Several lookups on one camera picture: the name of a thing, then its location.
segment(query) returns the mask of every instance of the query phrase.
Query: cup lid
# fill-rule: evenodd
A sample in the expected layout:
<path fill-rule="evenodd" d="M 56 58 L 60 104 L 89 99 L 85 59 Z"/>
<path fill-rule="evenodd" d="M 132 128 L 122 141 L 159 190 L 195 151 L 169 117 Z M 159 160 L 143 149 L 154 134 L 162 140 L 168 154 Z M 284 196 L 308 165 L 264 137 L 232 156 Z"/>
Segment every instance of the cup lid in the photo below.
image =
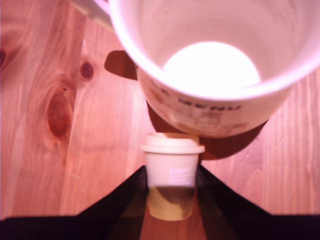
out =
<path fill-rule="evenodd" d="M 199 145 L 199 137 L 184 133 L 156 132 L 149 133 L 141 149 L 149 153 L 161 154 L 200 154 L 205 151 Z"/>

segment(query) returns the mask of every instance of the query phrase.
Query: cup label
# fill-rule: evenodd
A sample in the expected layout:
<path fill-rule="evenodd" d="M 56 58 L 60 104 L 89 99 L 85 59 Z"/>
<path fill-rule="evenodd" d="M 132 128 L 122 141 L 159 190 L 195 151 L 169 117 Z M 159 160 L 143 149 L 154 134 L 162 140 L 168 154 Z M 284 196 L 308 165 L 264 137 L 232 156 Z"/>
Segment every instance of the cup label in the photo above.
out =
<path fill-rule="evenodd" d="M 169 184 L 174 186 L 192 186 L 195 176 L 191 172 L 191 167 L 169 168 Z"/>

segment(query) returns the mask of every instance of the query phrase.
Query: white mug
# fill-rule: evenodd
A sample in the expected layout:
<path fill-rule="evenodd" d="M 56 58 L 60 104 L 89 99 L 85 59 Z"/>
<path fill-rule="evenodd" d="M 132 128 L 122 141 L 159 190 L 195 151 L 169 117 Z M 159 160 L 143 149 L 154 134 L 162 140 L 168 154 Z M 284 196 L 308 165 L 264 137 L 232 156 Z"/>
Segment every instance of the white mug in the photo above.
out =
<path fill-rule="evenodd" d="M 320 65 L 319 0 L 69 1 L 114 29 L 139 66 L 147 102 L 189 134 L 223 138 L 259 126 L 292 85 Z M 168 76 L 163 66 L 172 55 L 205 41 L 242 50 L 258 68 L 261 82 L 224 90 L 195 84 L 190 89 Z"/>

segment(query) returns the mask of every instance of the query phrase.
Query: coffee cup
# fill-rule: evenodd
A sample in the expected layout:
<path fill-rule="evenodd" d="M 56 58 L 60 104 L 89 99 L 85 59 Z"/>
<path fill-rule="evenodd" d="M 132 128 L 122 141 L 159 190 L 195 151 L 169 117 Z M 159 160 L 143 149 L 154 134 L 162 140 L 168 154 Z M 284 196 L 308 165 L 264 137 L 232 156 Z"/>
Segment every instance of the coffee cup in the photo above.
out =
<path fill-rule="evenodd" d="M 151 133 L 141 145 L 145 151 L 150 215 L 179 221 L 192 215 L 199 138 L 182 133 Z"/>
<path fill-rule="evenodd" d="M 259 126 L 285 101 L 292 86 L 320 64 L 319 0 L 70 1 L 114 30 L 139 67 L 137 78 L 149 105 L 189 134 L 222 138 Z M 206 42 L 243 52 L 258 80 L 248 81 L 249 72 L 238 73 L 236 64 L 228 68 L 234 58 L 223 54 L 219 58 L 226 62 L 224 73 L 237 74 L 203 80 L 200 70 L 189 74 L 193 66 L 182 62 L 177 65 L 180 72 L 172 68 L 177 74 L 166 71 L 166 63 L 180 50 Z M 200 66 L 208 62 L 193 56 L 185 60 Z M 213 61 L 207 69 L 218 72 L 219 64 Z"/>

